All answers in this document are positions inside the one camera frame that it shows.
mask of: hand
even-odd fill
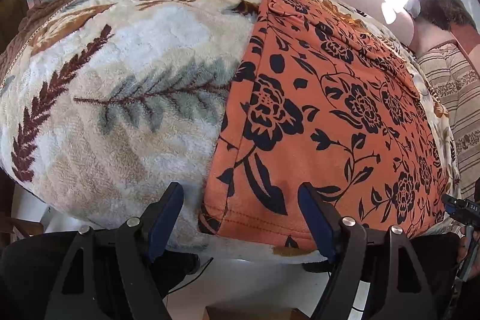
[[[461,229],[461,232],[462,234],[465,234],[465,227]],[[480,236],[480,232],[475,231],[473,233],[472,240],[477,241],[479,239],[478,238],[479,236]],[[467,245],[467,238],[466,236],[463,236],[463,238],[460,239],[460,246],[458,247],[458,257],[457,257],[458,263],[460,263],[467,256],[468,247],[466,245]],[[470,271],[469,280],[472,278],[475,278],[479,274],[480,274],[480,250],[477,251],[477,258],[475,259],[472,265],[472,270]]]

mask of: black clamp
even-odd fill
[[[347,320],[360,280],[370,282],[363,320],[437,319],[427,279],[401,227],[384,232],[342,218],[310,183],[299,187],[298,203],[318,250],[334,264],[312,319]]]
[[[45,319],[171,320],[146,264],[164,252],[182,205],[183,188],[173,182],[140,218],[118,229],[81,227],[58,273]],[[72,272],[78,281],[66,291]]]

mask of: metal screw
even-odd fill
[[[355,219],[352,219],[351,217],[344,217],[342,219],[342,223],[346,226],[354,226],[355,225]]]
[[[127,220],[128,226],[137,226],[138,224],[140,224],[140,219],[138,217],[130,217]]]
[[[401,226],[392,226],[392,232],[396,235],[401,235],[403,233],[403,229]]]
[[[81,226],[78,228],[78,233],[81,235],[86,235],[87,233],[90,232],[91,227],[90,226]]]

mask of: stitched hem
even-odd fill
[[[270,233],[273,233],[273,234],[276,234],[276,235],[281,235],[281,236],[284,236],[284,237],[291,236],[292,239],[294,239],[295,241],[297,241],[297,240],[308,240],[308,241],[314,242],[314,240],[313,240],[311,237],[309,237],[309,238],[301,238],[300,236],[292,236],[292,235],[288,235],[288,234],[283,234],[283,233],[279,233],[279,232],[276,232],[276,231],[272,231],[272,230],[270,230],[270,229],[260,228],[260,227],[258,227],[258,226],[251,226],[251,225],[249,225],[249,224],[241,223],[240,221],[231,220],[231,219],[225,219],[225,218],[224,218],[223,221],[226,221],[226,222],[228,222],[228,223],[240,224],[241,226],[246,226],[246,227],[249,227],[249,228],[258,229],[259,231],[270,232]]]
[[[210,209],[215,209],[216,211],[224,211],[223,209],[220,209],[216,206],[212,206],[212,205],[209,205],[209,204],[205,204],[206,207],[210,208]],[[249,216],[248,214],[244,214],[244,213],[240,213],[239,211],[233,211],[231,209],[228,210],[228,212],[231,212],[231,213],[235,213],[235,214],[238,214],[240,216],[244,216],[244,217],[248,217],[250,219],[253,219],[253,220],[257,220],[257,221],[260,221],[262,223],[265,223],[265,224],[270,224],[271,226],[277,226],[279,228],[282,228],[282,229],[287,229],[288,231],[292,231],[292,232],[298,232],[298,233],[301,233],[301,234],[310,234],[309,231],[299,231],[299,230],[296,230],[296,229],[292,229],[292,228],[287,228],[287,227],[284,227],[284,226],[280,226],[278,224],[275,224],[275,223],[271,223],[269,221],[265,221],[265,220],[262,220],[262,219],[259,219],[258,217],[254,217],[254,216]]]

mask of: hair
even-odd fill
[[[467,12],[461,0],[419,0],[420,16],[444,31],[450,30],[450,23],[471,25],[477,29],[475,21]]]

